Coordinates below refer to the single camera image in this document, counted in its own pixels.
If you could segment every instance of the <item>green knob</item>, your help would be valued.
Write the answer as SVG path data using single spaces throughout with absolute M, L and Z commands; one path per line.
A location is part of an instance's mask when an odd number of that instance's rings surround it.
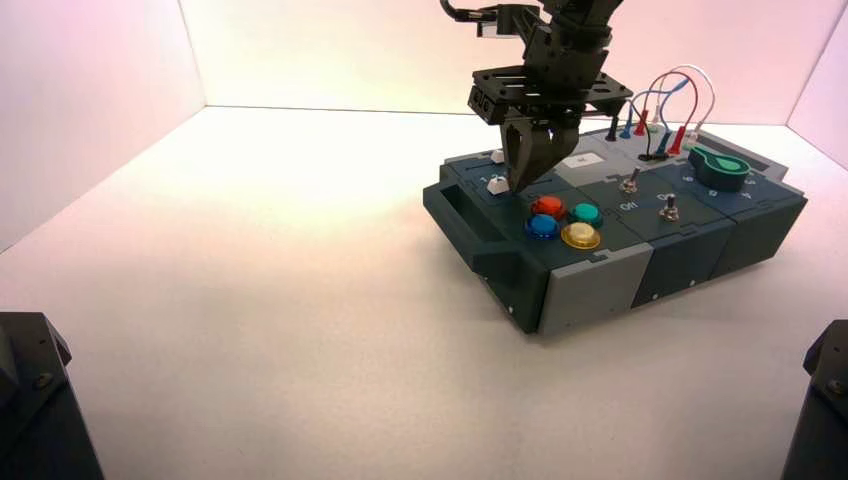
M 745 186 L 751 166 L 741 158 L 719 155 L 703 147 L 689 152 L 689 163 L 695 167 L 695 178 L 702 185 L 722 192 L 738 192 Z

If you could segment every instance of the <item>white label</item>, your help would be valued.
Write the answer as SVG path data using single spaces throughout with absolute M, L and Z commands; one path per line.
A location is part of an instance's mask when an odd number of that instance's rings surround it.
M 565 160 L 562 161 L 562 163 L 564 163 L 565 166 L 569 168 L 580 168 L 585 167 L 587 165 L 602 163 L 603 161 L 604 159 L 601 158 L 598 154 L 594 152 L 588 152 L 567 157 Z

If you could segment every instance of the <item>white floor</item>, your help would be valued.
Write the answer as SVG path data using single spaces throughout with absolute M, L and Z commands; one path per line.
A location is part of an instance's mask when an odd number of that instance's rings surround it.
M 0 256 L 44 311 L 109 478 L 759 479 L 803 355 L 848 316 L 848 172 L 783 127 L 779 255 L 525 337 L 421 206 L 476 117 L 207 109 Z

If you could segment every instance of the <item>blue cable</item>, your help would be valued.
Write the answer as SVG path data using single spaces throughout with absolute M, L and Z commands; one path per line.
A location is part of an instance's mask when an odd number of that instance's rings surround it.
M 683 88 L 688 84 L 689 84 L 689 79 L 687 78 L 687 79 L 684 79 L 679 84 L 677 84 L 677 86 L 672 88 L 671 90 L 645 90 L 644 92 L 639 92 L 639 93 L 636 94 L 636 96 L 634 96 L 632 99 L 630 99 L 630 102 L 631 102 L 630 108 L 634 112 L 636 112 L 636 115 L 640 115 L 640 112 L 638 110 L 636 110 L 636 107 L 634 106 L 637 98 L 641 97 L 642 95 L 648 95 L 650 93 L 656 93 L 656 94 L 659 94 L 659 95 L 667 95 L 666 101 L 668 101 L 668 97 L 670 97 L 672 94 L 675 94 L 675 93 L 683 90 Z
M 671 96 L 672 96 L 672 95 L 674 95 L 676 92 L 679 92 L 680 90 L 683 90 L 683 88 L 684 88 L 684 87 L 685 87 L 688 83 L 689 83 L 689 79 L 688 79 L 688 78 L 687 78 L 687 79 L 684 79 L 682 82 L 680 82 L 680 84 L 679 84 L 679 85 L 677 85 L 676 87 L 674 87 L 674 88 L 672 89 L 672 92 L 671 92 L 671 93 L 669 93 L 668 95 L 666 95 L 665 99 L 663 100 L 663 103 L 662 103 L 662 104 L 660 104 L 660 120 L 662 120 L 663 125 L 665 126 L 665 131 L 666 131 L 666 132 L 669 132 L 671 129 L 670 129 L 670 128 L 668 128 L 668 122 L 666 122 L 666 121 L 665 121 L 665 104 L 666 104 L 666 103 L 668 103 L 668 99 L 669 99 L 669 98 L 671 98 Z
M 627 114 L 627 124 L 624 126 L 624 131 L 621 132 L 621 135 L 620 135 L 621 138 L 625 138 L 625 139 L 630 138 L 630 129 L 633 128 L 633 112 L 636 112 L 637 117 L 641 118 L 641 116 L 642 116 L 642 114 L 639 112 L 639 110 L 636 110 L 636 105 L 635 105 L 636 99 L 638 99 L 642 95 L 648 95 L 650 93 L 656 93 L 656 94 L 659 94 L 659 95 L 666 95 L 665 100 L 663 101 L 662 106 L 660 108 L 660 118 L 663 121 L 663 125 L 665 125 L 666 131 L 668 131 L 668 123 L 666 123 L 665 118 L 663 117 L 662 108 L 665 107 L 665 102 L 667 102 L 668 99 L 673 94 L 679 92 L 680 90 L 683 90 L 683 88 L 688 83 L 689 83 L 689 79 L 687 78 L 687 79 L 684 79 L 682 82 L 680 82 L 676 87 L 672 88 L 671 90 L 645 90 L 643 92 L 637 93 L 633 98 L 630 99 L 630 111 Z

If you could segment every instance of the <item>white wall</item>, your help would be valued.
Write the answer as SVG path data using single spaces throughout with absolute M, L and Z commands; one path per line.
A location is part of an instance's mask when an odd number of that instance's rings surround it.
M 0 1 L 0 251 L 203 105 L 177 0 Z
M 476 39 L 437 0 L 182 3 L 212 105 L 468 112 L 472 70 L 521 62 L 520 40 Z M 606 69 L 641 89 L 697 63 L 721 92 L 715 120 L 784 124 L 844 3 L 625 0 Z
M 810 77 L 789 126 L 830 158 L 848 168 L 848 11 Z

